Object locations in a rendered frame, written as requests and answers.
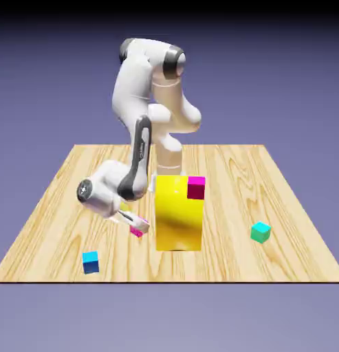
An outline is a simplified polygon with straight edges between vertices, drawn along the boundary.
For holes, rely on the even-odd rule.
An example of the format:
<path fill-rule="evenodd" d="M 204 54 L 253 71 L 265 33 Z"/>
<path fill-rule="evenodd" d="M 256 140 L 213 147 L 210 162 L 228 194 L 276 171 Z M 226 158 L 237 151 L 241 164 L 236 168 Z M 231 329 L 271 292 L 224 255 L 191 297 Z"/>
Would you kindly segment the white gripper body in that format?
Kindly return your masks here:
<path fill-rule="evenodd" d="M 128 211 L 128 210 L 119 210 L 117 213 L 111 217 L 111 220 L 118 222 L 125 222 L 130 225 L 132 228 L 139 230 L 142 233 L 147 233 L 150 228 L 150 224 L 147 220 L 139 217 L 138 215 Z"/>

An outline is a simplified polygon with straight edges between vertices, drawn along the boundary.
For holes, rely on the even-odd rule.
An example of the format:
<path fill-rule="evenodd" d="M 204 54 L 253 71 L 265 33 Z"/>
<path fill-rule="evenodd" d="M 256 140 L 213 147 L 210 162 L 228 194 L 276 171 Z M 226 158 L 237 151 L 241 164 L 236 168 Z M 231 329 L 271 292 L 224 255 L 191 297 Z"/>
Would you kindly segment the small magenta cube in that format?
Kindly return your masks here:
<path fill-rule="evenodd" d="M 138 221 L 130 225 L 130 232 L 137 237 L 143 236 L 149 230 L 149 222 L 140 218 Z"/>
<path fill-rule="evenodd" d="M 206 178 L 202 176 L 189 176 L 187 183 L 187 198 L 204 200 Z"/>

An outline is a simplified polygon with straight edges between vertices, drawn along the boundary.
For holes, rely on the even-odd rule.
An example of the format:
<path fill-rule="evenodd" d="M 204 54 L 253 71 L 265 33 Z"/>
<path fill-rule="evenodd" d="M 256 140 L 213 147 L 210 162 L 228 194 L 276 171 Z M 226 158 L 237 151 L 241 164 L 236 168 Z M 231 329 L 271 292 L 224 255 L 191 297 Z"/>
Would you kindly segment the small blue cube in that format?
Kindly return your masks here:
<path fill-rule="evenodd" d="M 98 252 L 84 252 L 82 254 L 83 260 L 83 271 L 85 274 L 92 274 L 99 272 L 99 261 L 98 261 Z"/>

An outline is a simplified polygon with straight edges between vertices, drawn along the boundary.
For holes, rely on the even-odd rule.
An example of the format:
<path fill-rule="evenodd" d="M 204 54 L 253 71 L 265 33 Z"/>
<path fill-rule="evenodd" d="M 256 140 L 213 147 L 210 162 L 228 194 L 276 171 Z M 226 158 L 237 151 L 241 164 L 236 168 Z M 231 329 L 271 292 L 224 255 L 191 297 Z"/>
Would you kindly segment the small teal cube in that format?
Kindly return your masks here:
<path fill-rule="evenodd" d="M 270 237 L 271 226 L 259 221 L 251 228 L 250 238 L 258 243 L 266 242 Z"/>

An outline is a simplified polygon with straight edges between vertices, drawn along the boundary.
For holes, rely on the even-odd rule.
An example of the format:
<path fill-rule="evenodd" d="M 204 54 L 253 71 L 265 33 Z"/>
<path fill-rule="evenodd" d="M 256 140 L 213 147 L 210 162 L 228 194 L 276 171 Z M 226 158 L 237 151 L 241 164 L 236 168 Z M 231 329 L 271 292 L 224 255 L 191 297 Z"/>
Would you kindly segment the large yellow box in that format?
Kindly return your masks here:
<path fill-rule="evenodd" d="M 155 188 L 158 251 L 200 251 L 204 200 L 187 198 L 189 176 L 159 175 Z"/>

